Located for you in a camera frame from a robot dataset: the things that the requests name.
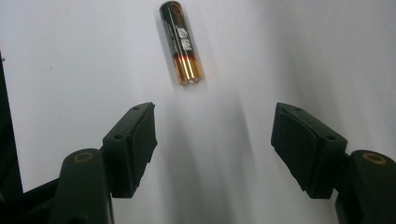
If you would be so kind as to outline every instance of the battery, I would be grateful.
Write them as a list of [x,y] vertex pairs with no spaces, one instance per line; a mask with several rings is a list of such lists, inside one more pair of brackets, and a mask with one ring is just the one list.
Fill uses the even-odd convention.
[[202,79],[200,64],[194,52],[191,35],[179,2],[164,3],[160,8],[163,28],[180,85],[189,85]]

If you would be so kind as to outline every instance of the copper battery top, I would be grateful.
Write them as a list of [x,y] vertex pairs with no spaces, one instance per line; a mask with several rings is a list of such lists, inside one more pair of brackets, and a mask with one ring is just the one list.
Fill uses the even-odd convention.
[[202,79],[191,37],[179,2],[167,2],[160,8],[163,28],[172,53],[180,85],[193,84]]

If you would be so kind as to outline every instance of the white table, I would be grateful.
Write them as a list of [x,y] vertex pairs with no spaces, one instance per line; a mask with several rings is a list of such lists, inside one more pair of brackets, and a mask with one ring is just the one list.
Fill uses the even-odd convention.
[[163,1],[0,2],[24,190],[65,156],[102,145],[132,106],[156,105],[154,151],[116,223],[336,223],[271,147],[276,102],[396,159],[391,0],[180,1],[205,79],[177,84]]

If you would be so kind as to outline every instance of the aa battery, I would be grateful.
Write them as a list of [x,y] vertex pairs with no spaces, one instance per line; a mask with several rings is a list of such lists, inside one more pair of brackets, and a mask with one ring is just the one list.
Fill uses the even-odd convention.
[[161,6],[160,13],[178,82],[180,85],[198,82],[202,79],[202,73],[180,3],[166,2]]

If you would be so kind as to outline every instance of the white surface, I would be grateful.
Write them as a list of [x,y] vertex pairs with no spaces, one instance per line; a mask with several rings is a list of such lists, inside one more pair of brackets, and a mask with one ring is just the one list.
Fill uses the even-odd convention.
[[178,86],[163,1],[0,2],[0,44],[24,190],[156,104],[159,145],[116,223],[336,223],[270,144],[276,102],[396,159],[391,0],[180,1],[205,80]]

